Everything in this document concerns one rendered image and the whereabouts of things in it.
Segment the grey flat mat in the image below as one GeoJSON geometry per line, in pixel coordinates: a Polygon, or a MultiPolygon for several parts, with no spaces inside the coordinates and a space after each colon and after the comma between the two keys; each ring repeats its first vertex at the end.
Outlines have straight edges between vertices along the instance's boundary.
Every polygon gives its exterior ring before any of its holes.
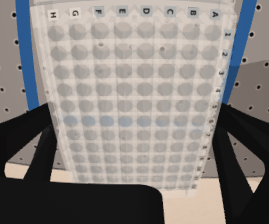
{"type": "MultiPolygon", "coordinates": [[[[30,13],[31,41],[39,106],[47,103],[30,13]]],[[[247,43],[227,105],[269,122],[269,0],[257,0],[247,43]]],[[[0,0],[0,123],[28,112],[23,80],[15,0],[0,0]]],[[[263,177],[263,161],[229,132],[246,178],[263,177]]],[[[41,134],[7,163],[29,166],[41,134]]],[[[212,142],[201,179],[218,179],[212,142]]]]}

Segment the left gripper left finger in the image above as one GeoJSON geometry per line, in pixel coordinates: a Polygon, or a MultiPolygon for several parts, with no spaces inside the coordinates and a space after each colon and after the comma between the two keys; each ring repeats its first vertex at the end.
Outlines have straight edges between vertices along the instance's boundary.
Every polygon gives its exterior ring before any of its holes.
{"type": "Polygon", "coordinates": [[[48,103],[0,123],[0,176],[16,153],[41,134],[32,162],[23,179],[50,181],[57,138],[48,103]]]}

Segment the white well plate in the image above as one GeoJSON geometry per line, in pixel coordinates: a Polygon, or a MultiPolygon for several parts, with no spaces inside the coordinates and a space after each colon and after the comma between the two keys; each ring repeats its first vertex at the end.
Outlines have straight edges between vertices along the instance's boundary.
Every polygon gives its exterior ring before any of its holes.
{"type": "Polygon", "coordinates": [[[227,80],[235,0],[33,1],[69,181],[195,197],[227,80]]]}

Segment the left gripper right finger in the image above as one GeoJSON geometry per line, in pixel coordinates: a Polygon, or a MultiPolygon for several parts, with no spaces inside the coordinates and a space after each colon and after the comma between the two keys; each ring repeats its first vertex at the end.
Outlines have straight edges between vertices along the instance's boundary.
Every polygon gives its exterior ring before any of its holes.
{"type": "Polygon", "coordinates": [[[269,123],[221,103],[212,147],[226,224],[266,224],[269,221],[269,123]],[[227,131],[264,163],[265,173],[255,194],[237,161],[227,131]]]}

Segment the blue tape outline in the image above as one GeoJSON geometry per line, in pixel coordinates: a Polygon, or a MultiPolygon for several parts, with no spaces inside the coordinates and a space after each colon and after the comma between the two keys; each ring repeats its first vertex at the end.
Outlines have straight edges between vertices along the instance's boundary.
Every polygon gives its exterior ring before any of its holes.
{"type": "MultiPolygon", "coordinates": [[[[242,3],[233,42],[233,49],[226,80],[226,86],[222,98],[222,103],[225,104],[228,103],[240,67],[240,63],[250,32],[256,3],[257,0],[243,0],[242,3]]],[[[30,111],[39,107],[39,100],[33,62],[29,0],[15,0],[15,4],[20,59],[27,104],[30,111]]]]}

